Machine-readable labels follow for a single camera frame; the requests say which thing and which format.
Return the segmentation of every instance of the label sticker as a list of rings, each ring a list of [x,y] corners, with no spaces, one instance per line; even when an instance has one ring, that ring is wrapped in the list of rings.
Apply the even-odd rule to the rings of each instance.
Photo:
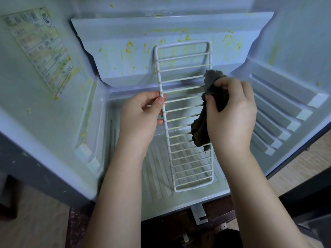
[[[35,8],[1,19],[53,95],[61,94],[73,63],[47,9]]]

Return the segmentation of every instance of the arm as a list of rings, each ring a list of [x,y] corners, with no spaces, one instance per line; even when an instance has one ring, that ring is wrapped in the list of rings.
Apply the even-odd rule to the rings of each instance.
[[[309,247],[250,152],[256,105],[251,85],[235,78],[215,83],[229,91],[225,109],[207,99],[208,135],[228,181],[245,247]]]
[[[157,119],[163,104],[158,91],[140,93],[124,104],[116,150],[83,247],[141,246],[141,169],[156,125],[163,123]]]

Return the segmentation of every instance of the hand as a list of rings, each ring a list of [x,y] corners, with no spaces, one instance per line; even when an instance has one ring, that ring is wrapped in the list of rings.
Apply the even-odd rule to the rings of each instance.
[[[205,97],[208,135],[215,151],[222,156],[250,153],[250,139],[257,112],[252,86],[230,77],[220,78],[214,85],[229,91],[228,104],[221,112],[217,111],[212,95]]]
[[[162,116],[162,106],[166,98],[167,95],[161,97],[159,91],[149,91],[128,100],[122,108],[118,144],[139,149],[145,156],[156,125],[164,123],[163,119],[158,119],[158,115]]]

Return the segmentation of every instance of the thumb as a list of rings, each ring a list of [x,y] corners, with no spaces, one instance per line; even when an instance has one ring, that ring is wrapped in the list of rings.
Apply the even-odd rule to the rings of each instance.
[[[205,95],[205,99],[207,101],[207,117],[208,116],[213,116],[218,113],[217,106],[215,99],[212,95]]]
[[[157,117],[160,111],[162,110],[163,104],[164,104],[164,98],[162,96],[158,97],[152,103],[151,108],[149,109],[149,113],[154,114]]]

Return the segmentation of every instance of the forearm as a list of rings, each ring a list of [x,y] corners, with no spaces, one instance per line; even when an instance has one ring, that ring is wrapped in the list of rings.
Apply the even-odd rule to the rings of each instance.
[[[144,152],[120,142],[105,175],[85,247],[140,247]]]
[[[220,156],[246,247],[308,247],[250,153]]]

